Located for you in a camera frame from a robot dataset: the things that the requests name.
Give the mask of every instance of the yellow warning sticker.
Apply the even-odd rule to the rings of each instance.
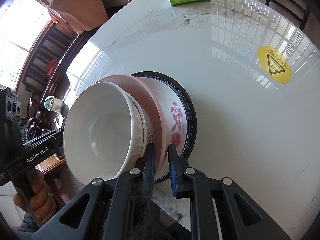
[[[279,83],[288,83],[291,79],[291,68],[286,58],[275,48],[262,46],[258,58],[268,75]]]

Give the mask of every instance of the pink rose pattern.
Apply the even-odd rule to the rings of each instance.
[[[175,145],[175,147],[178,147],[181,143],[181,138],[180,138],[180,133],[181,133],[181,119],[183,118],[183,114],[181,112],[181,108],[177,108],[177,102],[175,101],[171,101],[171,113],[173,113],[173,119],[175,121],[175,124],[172,126],[172,131],[175,131],[175,133],[173,133],[171,135],[171,143],[173,143]]]

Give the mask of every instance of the pink bowl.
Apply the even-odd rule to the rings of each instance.
[[[98,82],[112,82],[132,95],[148,113],[154,127],[156,145],[155,178],[160,172],[166,157],[169,143],[168,128],[161,106],[153,91],[140,79],[127,74],[114,74],[101,78]]]

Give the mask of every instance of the round table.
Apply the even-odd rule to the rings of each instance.
[[[288,83],[261,67],[264,45],[286,57]],[[72,106],[85,88],[114,73],[171,76],[196,110],[190,166],[214,179],[234,179],[295,240],[320,209],[319,59],[296,26],[255,0],[176,7],[168,0],[133,0],[76,56],[64,101]],[[190,227],[188,200],[177,208]]]

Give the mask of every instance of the human hand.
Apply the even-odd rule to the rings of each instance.
[[[35,195],[30,199],[30,206],[35,209],[35,217],[45,223],[54,216],[57,205],[48,185],[44,182],[44,176],[41,171],[36,170],[36,175],[32,180],[31,187]],[[23,211],[28,212],[25,208],[23,198],[19,194],[16,193],[13,195],[13,202]]]

